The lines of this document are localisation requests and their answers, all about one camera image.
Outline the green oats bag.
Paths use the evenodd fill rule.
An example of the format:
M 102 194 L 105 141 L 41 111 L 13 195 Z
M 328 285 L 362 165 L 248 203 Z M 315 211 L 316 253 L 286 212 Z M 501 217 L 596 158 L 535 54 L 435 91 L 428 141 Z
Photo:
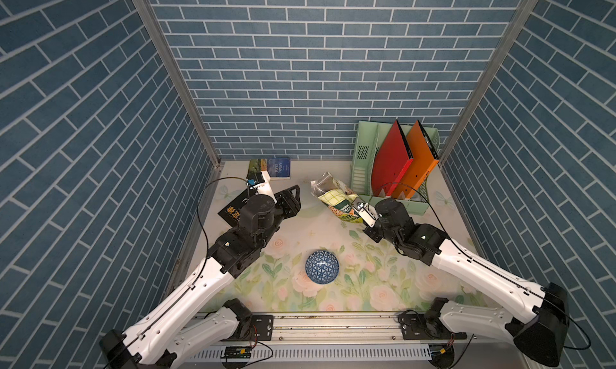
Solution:
M 351 205 L 359 195 L 330 173 L 326 172 L 318 180 L 311 181 L 311 194 L 326 205 L 341 221 L 363 222 Z

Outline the blue patterned ceramic bowl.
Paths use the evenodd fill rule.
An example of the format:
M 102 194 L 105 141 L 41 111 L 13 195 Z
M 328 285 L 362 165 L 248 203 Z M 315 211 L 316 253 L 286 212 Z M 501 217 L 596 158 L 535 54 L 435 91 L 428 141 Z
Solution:
M 340 264 L 338 258 L 329 250 L 316 250 L 305 263 L 307 277 L 319 285 L 327 285 L 338 278 Z

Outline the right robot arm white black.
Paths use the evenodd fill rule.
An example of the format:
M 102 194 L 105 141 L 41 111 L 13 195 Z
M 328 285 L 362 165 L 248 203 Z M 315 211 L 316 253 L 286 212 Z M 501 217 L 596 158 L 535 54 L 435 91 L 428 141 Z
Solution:
M 444 271 L 498 303 L 497 308 L 435 299 L 431 313 L 449 332 L 470 333 L 514 345 L 529 359 L 557 367 L 569 330 L 566 290 L 522 279 L 481 258 L 430 224 L 413 221 L 404 205 L 386 198 L 375 206 L 361 198 L 352 203 L 364 220 L 365 234 L 386 240 L 403 256 Z

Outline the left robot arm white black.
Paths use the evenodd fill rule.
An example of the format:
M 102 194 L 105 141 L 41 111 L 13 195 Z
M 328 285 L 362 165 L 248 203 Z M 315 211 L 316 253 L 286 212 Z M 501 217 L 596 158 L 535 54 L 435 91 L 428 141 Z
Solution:
M 301 208 L 300 188 L 277 193 L 268 183 L 241 208 L 236 226 L 219 236 L 197 268 L 161 304 L 126 331 L 99 342 L 108 368 L 178 368 L 206 347 L 250 336 L 252 312 L 238 299 L 195 323 L 194 316 L 261 255 L 282 222 Z

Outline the blue Animal Farm book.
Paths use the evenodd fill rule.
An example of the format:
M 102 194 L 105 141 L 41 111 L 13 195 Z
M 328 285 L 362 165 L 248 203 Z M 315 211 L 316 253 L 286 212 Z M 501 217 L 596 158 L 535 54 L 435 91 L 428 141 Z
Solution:
M 288 157 L 252 159 L 246 178 L 255 179 L 256 175 L 263 171 L 266 171 L 273 180 L 290 179 L 291 159 Z

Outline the black Murphy's law book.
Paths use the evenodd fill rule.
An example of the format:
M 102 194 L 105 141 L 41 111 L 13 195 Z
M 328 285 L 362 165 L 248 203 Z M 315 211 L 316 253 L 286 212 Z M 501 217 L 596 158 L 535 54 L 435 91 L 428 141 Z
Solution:
M 218 212 L 218 216 L 222 218 L 229 226 L 237 226 L 241 216 L 241 209 L 247 204 L 249 198 L 254 195 L 254 189 L 245 189 L 237 197 L 227 203 Z

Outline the red binder folder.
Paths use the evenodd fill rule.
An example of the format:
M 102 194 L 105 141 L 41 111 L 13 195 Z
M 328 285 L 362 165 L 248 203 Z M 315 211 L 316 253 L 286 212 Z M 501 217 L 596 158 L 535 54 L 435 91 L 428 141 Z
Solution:
M 399 122 L 395 121 L 375 157 L 371 179 L 373 195 L 393 197 L 395 188 L 413 161 L 406 136 Z

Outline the orange binder folder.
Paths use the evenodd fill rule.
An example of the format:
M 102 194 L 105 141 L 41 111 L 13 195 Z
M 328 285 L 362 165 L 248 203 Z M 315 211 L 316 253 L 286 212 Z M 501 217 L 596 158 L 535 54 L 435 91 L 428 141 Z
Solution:
M 413 162 L 393 190 L 392 197 L 396 199 L 411 199 L 440 161 L 437 147 L 419 121 L 412 126 L 406 139 Z

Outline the mint green file rack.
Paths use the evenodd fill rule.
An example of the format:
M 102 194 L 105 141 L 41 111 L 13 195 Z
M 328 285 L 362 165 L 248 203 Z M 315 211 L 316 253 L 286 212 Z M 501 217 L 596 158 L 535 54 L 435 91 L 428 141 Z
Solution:
M 351 190 L 363 197 L 364 201 L 372 195 L 371 177 L 376 154 L 380 151 L 385 137 L 392 124 L 378 122 L 359 122 L 358 132 L 355 139 L 355 152 L 351 167 Z M 430 138 L 435 150 L 441 146 L 441 137 L 436 128 L 424 128 L 425 136 Z M 427 182 L 417 188 L 423 196 L 428 198 Z M 415 193 L 411 200 L 403 200 L 408 213 L 411 215 L 424 215 L 428 209 L 428 203 Z

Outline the small black controller board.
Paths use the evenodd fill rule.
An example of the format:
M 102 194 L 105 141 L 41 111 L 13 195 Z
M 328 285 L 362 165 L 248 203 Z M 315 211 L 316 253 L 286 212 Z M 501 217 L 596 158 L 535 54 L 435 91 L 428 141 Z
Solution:
M 223 361 L 240 360 L 249 361 L 252 357 L 252 348 L 248 347 L 225 347 L 221 359 Z

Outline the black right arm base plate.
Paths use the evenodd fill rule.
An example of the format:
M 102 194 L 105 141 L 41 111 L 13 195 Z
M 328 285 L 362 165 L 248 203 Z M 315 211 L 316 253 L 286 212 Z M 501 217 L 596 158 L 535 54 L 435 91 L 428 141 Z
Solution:
M 402 311 L 396 316 L 404 340 L 466 340 L 464 332 L 452 332 L 441 321 L 441 311 L 449 300 L 437 297 L 427 311 L 413 309 Z

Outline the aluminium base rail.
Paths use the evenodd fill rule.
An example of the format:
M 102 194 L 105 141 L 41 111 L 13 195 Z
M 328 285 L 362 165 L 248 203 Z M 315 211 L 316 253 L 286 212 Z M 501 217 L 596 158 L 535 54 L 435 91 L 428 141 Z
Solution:
M 404 340 L 396 321 L 398 314 L 278 314 L 273 315 L 271 339 L 295 344 L 382 343 L 386 338 Z

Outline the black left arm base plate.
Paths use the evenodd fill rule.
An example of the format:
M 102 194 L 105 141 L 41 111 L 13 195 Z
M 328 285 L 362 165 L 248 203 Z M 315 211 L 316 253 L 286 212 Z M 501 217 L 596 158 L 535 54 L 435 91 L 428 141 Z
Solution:
M 231 310 L 232 319 L 237 320 L 236 330 L 227 341 L 271 341 L 274 330 L 274 316 L 272 314 L 254 314 L 239 299 L 234 298 L 226 301 L 221 311 Z

